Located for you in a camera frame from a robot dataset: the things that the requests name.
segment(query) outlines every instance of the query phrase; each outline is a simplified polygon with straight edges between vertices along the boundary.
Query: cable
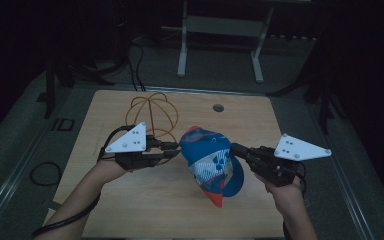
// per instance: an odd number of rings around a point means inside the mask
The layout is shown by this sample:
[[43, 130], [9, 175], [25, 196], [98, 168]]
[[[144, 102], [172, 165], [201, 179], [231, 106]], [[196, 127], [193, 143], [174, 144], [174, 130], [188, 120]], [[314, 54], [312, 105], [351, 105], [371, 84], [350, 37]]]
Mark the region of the cable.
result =
[[300, 165], [302, 166], [303, 168], [303, 173], [302, 173], [302, 177], [305, 178], [305, 175], [307, 174], [307, 168], [305, 167], [305, 164], [303, 162], [299, 162]]
[[305, 192], [307, 191], [307, 181], [305, 180], [304, 176], [301, 173], [296, 172], [295, 174], [301, 180], [301, 192], [302, 192], [302, 196], [304, 196]]
[[141, 85], [142, 91], [146, 92], [145, 86], [143, 85], [142, 80], [139, 77], [139, 65], [140, 65], [140, 63], [142, 61], [142, 58], [143, 58], [143, 48], [141, 46], [135, 44], [135, 43], [132, 43], [132, 45], [135, 46], [135, 47], [138, 47], [140, 49], [140, 57], [139, 57], [138, 63], [136, 64], [136, 71], [135, 71], [135, 73], [136, 73], [136, 78], [137, 78], [139, 84]]
[[[169, 35], [167, 35], [167, 36], [165, 36], [165, 37], [162, 37], [162, 38], [161, 38], [161, 41], [168, 40], [168, 39], [170, 39], [170, 38], [172, 38], [172, 37], [178, 35], [178, 34], [181, 33], [181, 32], [182, 32], [181, 30], [178, 30], [178, 31], [176, 31], [175, 33], [171, 33], [171, 34], [169, 34]], [[142, 35], [136, 37], [135, 39], [133, 39], [132, 42], [133, 42], [134, 44], [142, 45], [142, 46], [145, 46], [145, 45], [147, 45], [147, 46], [149, 46], [149, 45], [156, 45], [155, 41], [152, 41], [152, 40], [149, 40], [149, 41], [147, 41], [147, 42], [146, 42], [146, 41], [139, 41], [139, 40], [141, 40], [141, 39], [143, 39], [143, 38], [146, 38], [146, 36], [147, 36], [146, 34], [142, 34]]]
[[91, 71], [94, 72], [94, 73], [99, 74], [100, 76], [104, 76], [106, 74], [113, 73], [113, 72], [118, 70], [115, 73], [115, 74], [117, 74], [120, 71], [123, 71], [125, 66], [126, 66], [126, 62], [122, 62], [122, 61], [119, 61], [119, 60], [117, 60], [117, 61], [114, 60], [114, 65], [111, 66], [111, 67], [107, 67], [107, 68], [99, 69], [99, 70], [91, 70]]
[[112, 78], [112, 77], [118, 75], [118, 74], [121, 73], [123, 70], [124, 70], [124, 68], [121, 68], [121, 69], [119, 69], [118, 71], [112, 73], [111, 75], [102, 75], [102, 78], [108, 80], [108, 79], [110, 79], [110, 78]]
[[101, 157], [99, 160], [110, 160], [110, 159], [114, 159], [115, 156], [111, 156], [111, 157]]
[[127, 57], [127, 65], [128, 65], [129, 68], [130, 68], [130, 75], [131, 75], [131, 77], [132, 77], [132, 85], [133, 85], [133, 87], [135, 88], [135, 91], [137, 91], [138, 88], [136, 87], [135, 78], [134, 78], [134, 75], [133, 75], [132, 62], [130, 61], [130, 58], [129, 58], [129, 57]]
[[[57, 169], [57, 171], [58, 171], [58, 180], [57, 181], [51, 182], [51, 183], [40, 183], [40, 182], [36, 181], [36, 179], [34, 178], [34, 173], [38, 168], [40, 168], [41, 166], [44, 166], [44, 165], [51, 165]], [[61, 168], [56, 163], [53, 163], [53, 162], [43, 162], [43, 163], [37, 165], [35, 168], [33, 168], [33, 170], [30, 172], [30, 181], [32, 181], [36, 185], [44, 186], [44, 187], [58, 185], [59, 182], [61, 181], [61, 178], [62, 178]]]
[[59, 221], [59, 222], [56, 222], [56, 223], [45, 225], [45, 226], [43, 226], [41, 228], [36, 229], [32, 233], [32, 238], [35, 238], [35, 237], [37, 237], [40, 234], [43, 234], [45, 232], [49, 232], [49, 231], [52, 231], [54, 229], [67, 226], [68, 224], [71, 224], [71, 223], [73, 223], [73, 222], [83, 218], [84, 216], [89, 214], [95, 208], [95, 206], [99, 202], [100, 196], [101, 196], [101, 193], [99, 193], [99, 195], [95, 198], [95, 200], [87, 208], [85, 208], [83, 211], [79, 212], [78, 214], [74, 215], [73, 217], [67, 218], [65, 220], [62, 220], [62, 221]]

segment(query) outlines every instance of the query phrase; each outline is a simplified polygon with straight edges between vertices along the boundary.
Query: wooden tabletop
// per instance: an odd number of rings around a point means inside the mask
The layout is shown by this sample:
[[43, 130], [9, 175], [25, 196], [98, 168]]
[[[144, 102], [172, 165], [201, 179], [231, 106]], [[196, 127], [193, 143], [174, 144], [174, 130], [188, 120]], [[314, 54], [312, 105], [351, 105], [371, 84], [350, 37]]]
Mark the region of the wooden tabletop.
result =
[[[96, 92], [64, 171], [54, 201], [62, 203], [95, 164], [99, 149], [125, 118], [136, 97], [155, 93], [102, 90]], [[163, 99], [163, 95], [153, 98]], [[152, 115], [155, 128], [169, 130], [170, 116], [176, 141], [193, 125], [220, 132], [231, 142], [247, 147], [276, 147], [281, 136], [270, 100], [260, 96], [165, 93], [168, 101], [156, 100]], [[222, 112], [213, 110], [215, 104]], [[138, 104], [128, 114], [133, 124]], [[149, 105], [137, 122], [151, 127]], [[167, 136], [160, 140], [170, 141]], [[234, 197], [224, 198], [217, 208], [195, 183], [181, 154], [155, 168], [128, 173], [107, 184], [98, 206], [92, 211], [84, 237], [118, 238], [247, 238], [283, 236], [282, 217], [272, 196], [266, 193], [249, 166], [241, 162], [245, 180]]]

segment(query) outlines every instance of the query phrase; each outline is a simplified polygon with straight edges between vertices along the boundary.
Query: cap brim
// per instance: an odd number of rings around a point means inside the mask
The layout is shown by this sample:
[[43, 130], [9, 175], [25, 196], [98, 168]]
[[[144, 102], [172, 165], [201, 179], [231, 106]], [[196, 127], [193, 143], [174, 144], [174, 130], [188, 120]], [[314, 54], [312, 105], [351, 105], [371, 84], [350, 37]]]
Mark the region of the cap brim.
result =
[[235, 196], [241, 190], [242, 185], [244, 184], [244, 170], [241, 163], [233, 155], [231, 155], [230, 159], [232, 161], [233, 176], [223, 188], [224, 197]]

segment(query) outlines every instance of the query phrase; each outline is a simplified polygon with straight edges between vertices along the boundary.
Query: baseball cap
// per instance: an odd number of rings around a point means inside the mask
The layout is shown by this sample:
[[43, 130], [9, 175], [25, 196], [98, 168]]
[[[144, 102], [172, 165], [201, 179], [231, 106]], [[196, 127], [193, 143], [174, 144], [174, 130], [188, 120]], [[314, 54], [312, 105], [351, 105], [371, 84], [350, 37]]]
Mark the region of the baseball cap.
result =
[[223, 197], [235, 196], [241, 190], [244, 171], [230, 154], [232, 144], [223, 134], [193, 126], [179, 145], [196, 183], [217, 207], [222, 207]]

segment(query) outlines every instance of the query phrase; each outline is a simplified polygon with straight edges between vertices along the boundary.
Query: black cable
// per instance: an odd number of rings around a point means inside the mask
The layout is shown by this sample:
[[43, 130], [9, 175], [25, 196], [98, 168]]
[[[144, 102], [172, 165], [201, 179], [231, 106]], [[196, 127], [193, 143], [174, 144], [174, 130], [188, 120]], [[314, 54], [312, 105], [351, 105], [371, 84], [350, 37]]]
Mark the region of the black cable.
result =
[[133, 85], [133, 87], [135, 88], [135, 91], [137, 91], [138, 88], [136, 87], [135, 78], [134, 78], [134, 75], [133, 75], [132, 62], [130, 61], [130, 58], [129, 58], [129, 57], [127, 57], [127, 65], [129, 65], [129, 68], [130, 68], [130, 75], [131, 75], [131, 77], [132, 77], [132, 85]]
[[118, 71], [113, 72], [111, 75], [103, 75], [102, 78], [108, 80], [108, 79], [110, 79], [110, 78], [112, 78], [112, 77], [118, 75], [118, 74], [121, 73], [123, 70], [124, 70], [124, 68], [121, 68], [121, 69], [119, 69]]
[[305, 167], [305, 164], [303, 162], [299, 162], [299, 163], [303, 168], [302, 177], [305, 178], [305, 175], [307, 174], [307, 168]]
[[[57, 172], [58, 172], [58, 180], [55, 181], [55, 182], [51, 182], [51, 183], [40, 183], [38, 182], [35, 178], [34, 178], [34, 173], [35, 171], [40, 168], [41, 166], [44, 166], [44, 165], [51, 165], [51, 166], [54, 166], [56, 169], [57, 169]], [[53, 186], [53, 185], [58, 185], [59, 182], [61, 181], [61, 178], [62, 178], [62, 173], [61, 173], [61, 168], [56, 164], [56, 163], [53, 163], [53, 162], [43, 162], [39, 165], [37, 165], [35, 168], [33, 168], [33, 170], [30, 172], [30, 181], [32, 181], [34, 184], [36, 185], [39, 185], [39, 186], [44, 186], [44, 187], [49, 187], [49, 186]]]
[[73, 217], [67, 218], [65, 220], [62, 220], [62, 221], [59, 221], [59, 222], [56, 222], [56, 223], [45, 225], [45, 226], [43, 226], [41, 228], [36, 229], [32, 233], [32, 238], [35, 238], [35, 237], [37, 237], [40, 234], [43, 234], [45, 232], [49, 232], [49, 231], [52, 231], [54, 229], [67, 226], [68, 224], [71, 224], [71, 223], [73, 223], [73, 222], [83, 218], [84, 216], [89, 214], [95, 208], [95, 206], [99, 202], [99, 197], [100, 196], [101, 196], [101, 193], [99, 193], [99, 195], [95, 198], [95, 200], [87, 208], [85, 208], [83, 211], [79, 212], [78, 214], [74, 215]]
[[99, 158], [99, 160], [109, 160], [109, 159], [115, 159], [115, 156]]
[[138, 80], [138, 82], [139, 82], [139, 84], [141, 86], [142, 91], [146, 92], [145, 86], [143, 85], [142, 80], [139, 77], [139, 66], [140, 66], [140, 63], [141, 63], [141, 61], [143, 59], [143, 48], [141, 46], [139, 46], [138, 44], [136, 44], [136, 43], [132, 43], [132, 45], [140, 49], [140, 57], [139, 57], [138, 63], [136, 64], [136, 71], [135, 71], [135, 73], [136, 73], [136, 78], [137, 78], [137, 80]]
[[99, 70], [92, 70], [92, 72], [94, 73], [97, 73], [98, 75], [100, 76], [103, 76], [103, 75], [106, 75], [106, 74], [109, 74], [109, 73], [113, 73], [119, 69], [123, 69], [123, 67], [126, 65], [125, 62], [122, 62], [122, 61], [114, 61], [114, 65], [113, 66], [110, 66], [108, 68], [103, 68], [103, 69], [99, 69]]
[[304, 176], [301, 173], [296, 172], [295, 174], [301, 180], [301, 192], [302, 192], [302, 196], [304, 196], [305, 192], [307, 191], [307, 181], [305, 180]]

